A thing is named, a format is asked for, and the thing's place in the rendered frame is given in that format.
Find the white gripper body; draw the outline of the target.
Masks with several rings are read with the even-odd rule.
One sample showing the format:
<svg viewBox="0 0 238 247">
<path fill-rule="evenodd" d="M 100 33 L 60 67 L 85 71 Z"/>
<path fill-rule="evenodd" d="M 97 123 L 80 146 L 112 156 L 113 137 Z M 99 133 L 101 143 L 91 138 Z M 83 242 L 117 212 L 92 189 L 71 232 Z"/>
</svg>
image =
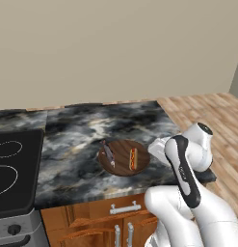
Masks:
<svg viewBox="0 0 238 247">
<path fill-rule="evenodd" d="M 169 137 L 156 138 L 147 148 L 148 152 L 156 157 L 165 166 L 170 166 L 168 159 L 165 156 L 165 145 Z"/>
</svg>

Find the hot dog in bun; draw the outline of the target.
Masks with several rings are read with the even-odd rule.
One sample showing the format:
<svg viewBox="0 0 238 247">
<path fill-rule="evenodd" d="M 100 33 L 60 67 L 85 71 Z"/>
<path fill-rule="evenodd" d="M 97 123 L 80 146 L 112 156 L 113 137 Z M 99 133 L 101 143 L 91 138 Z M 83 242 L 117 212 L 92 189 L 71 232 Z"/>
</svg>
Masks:
<svg viewBox="0 0 238 247">
<path fill-rule="evenodd" d="M 130 150 L 130 158 L 129 158 L 129 169 L 134 171 L 137 169 L 138 164 L 138 150 L 133 148 Z"/>
</svg>

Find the brown wooden bowl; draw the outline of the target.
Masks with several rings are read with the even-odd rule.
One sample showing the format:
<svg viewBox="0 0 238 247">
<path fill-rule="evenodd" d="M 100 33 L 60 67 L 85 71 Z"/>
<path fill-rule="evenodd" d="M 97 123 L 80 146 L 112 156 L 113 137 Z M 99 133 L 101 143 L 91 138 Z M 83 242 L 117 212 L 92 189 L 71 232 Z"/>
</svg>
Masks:
<svg viewBox="0 0 238 247">
<path fill-rule="evenodd" d="M 128 139 L 118 139 L 107 143 L 110 148 L 111 157 L 108 157 L 104 149 L 104 145 L 98 153 L 98 161 L 101 166 L 110 174 L 119 177 L 131 177 L 142 172 L 149 164 L 150 155 L 147 149 L 139 142 L 128 140 Z M 135 165 L 131 168 L 130 153 L 135 149 Z"/>
</svg>

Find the grey fish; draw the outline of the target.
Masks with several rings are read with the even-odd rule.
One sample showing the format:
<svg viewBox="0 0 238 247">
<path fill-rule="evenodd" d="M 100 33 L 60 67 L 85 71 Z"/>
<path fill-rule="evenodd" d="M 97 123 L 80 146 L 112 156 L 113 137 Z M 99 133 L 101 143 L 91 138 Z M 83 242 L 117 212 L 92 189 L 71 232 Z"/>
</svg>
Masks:
<svg viewBox="0 0 238 247">
<path fill-rule="evenodd" d="M 115 166 L 116 166 L 116 163 L 115 163 L 115 156 L 114 156 L 112 150 L 110 149 L 110 147 L 108 146 L 108 144 L 106 143 L 105 140 L 102 140 L 101 143 L 102 143 L 102 145 L 103 145 L 104 153 L 106 154 L 108 161 L 110 162 L 110 164 L 111 164 L 113 167 L 115 167 Z"/>
</svg>

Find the wooden cupboard door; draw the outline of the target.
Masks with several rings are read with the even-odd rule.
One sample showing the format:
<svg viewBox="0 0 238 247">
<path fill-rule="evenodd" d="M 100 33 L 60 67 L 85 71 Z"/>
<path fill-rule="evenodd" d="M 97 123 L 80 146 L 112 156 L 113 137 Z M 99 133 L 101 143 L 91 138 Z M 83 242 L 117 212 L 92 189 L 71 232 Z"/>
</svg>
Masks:
<svg viewBox="0 0 238 247">
<path fill-rule="evenodd" d="M 132 247 L 145 247 L 145 242 L 156 230 L 157 218 L 151 215 L 124 218 L 122 225 L 122 247 L 127 247 L 129 223 L 134 228 Z"/>
<path fill-rule="evenodd" d="M 115 247 L 115 225 L 122 230 L 123 220 L 48 231 L 47 234 L 51 247 Z"/>
</svg>

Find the black hob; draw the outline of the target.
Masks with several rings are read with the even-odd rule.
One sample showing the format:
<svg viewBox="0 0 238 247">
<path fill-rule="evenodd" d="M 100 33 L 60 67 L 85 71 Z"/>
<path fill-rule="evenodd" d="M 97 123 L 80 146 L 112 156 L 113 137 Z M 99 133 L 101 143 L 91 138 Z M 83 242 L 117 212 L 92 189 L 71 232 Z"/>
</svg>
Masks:
<svg viewBox="0 0 238 247">
<path fill-rule="evenodd" d="M 0 219 L 34 207 L 43 130 L 0 132 Z"/>
</svg>

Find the silver oven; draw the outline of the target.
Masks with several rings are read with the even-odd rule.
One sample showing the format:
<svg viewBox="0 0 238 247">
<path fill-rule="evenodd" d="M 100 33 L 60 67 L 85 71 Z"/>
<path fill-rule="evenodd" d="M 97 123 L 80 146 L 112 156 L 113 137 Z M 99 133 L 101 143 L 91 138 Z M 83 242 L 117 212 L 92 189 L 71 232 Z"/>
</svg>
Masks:
<svg viewBox="0 0 238 247">
<path fill-rule="evenodd" d="M 40 212 L 0 219 L 0 247 L 50 247 Z"/>
</svg>

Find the black oven knob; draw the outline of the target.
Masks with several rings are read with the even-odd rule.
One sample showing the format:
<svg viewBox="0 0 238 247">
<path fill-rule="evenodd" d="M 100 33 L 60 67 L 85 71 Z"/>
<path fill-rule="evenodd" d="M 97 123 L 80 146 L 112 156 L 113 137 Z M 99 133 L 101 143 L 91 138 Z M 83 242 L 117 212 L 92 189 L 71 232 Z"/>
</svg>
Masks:
<svg viewBox="0 0 238 247">
<path fill-rule="evenodd" d="M 16 235 L 16 234 L 20 233 L 20 231 L 21 231 L 20 225 L 12 224 L 8 227 L 8 233 L 10 235 Z"/>
</svg>

